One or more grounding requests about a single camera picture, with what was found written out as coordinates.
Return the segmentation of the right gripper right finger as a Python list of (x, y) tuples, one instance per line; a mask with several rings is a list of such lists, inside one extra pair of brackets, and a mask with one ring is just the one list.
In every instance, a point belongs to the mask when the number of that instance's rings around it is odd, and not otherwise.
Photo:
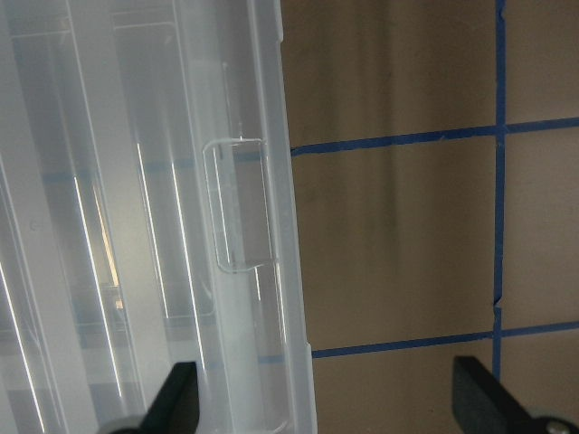
[(538, 433), (536, 421), (474, 356), (453, 359), (453, 416), (462, 433)]

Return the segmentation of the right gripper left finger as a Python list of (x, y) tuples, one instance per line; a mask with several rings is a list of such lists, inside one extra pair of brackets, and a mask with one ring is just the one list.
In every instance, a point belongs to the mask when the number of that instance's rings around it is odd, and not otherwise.
[(194, 434), (199, 424), (199, 388), (195, 362), (171, 369), (138, 433)]

